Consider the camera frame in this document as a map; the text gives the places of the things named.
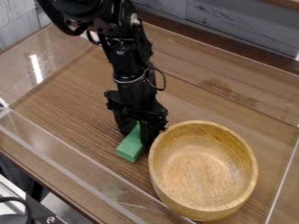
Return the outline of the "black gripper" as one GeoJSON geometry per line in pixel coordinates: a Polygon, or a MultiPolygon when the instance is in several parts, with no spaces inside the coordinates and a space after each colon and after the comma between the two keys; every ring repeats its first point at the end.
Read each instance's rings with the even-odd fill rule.
{"type": "Polygon", "coordinates": [[[116,90],[104,93],[120,133],[127,136],[140,122],[140,139],[148,148],[165,130],[168,110],[156,100],[164,87],[156,86],[155,73],[144,73],[132,80],[115,79],[116,90]]]}

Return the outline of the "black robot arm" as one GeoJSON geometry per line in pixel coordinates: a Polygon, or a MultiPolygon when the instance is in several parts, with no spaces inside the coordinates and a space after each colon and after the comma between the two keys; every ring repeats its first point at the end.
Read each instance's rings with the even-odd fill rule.
{"type": "Polygon", "coordinates": [[[104,93],[120,133],[140,127],[149,146],[165,129],[168,110],[156,100],[165,89],[156,83],[160,69],[152,64],[152,43],[131,0],[37,0],[48,18],[69,36],[84,34],[103,48],[112,65],[116,89],[104,93]]]}

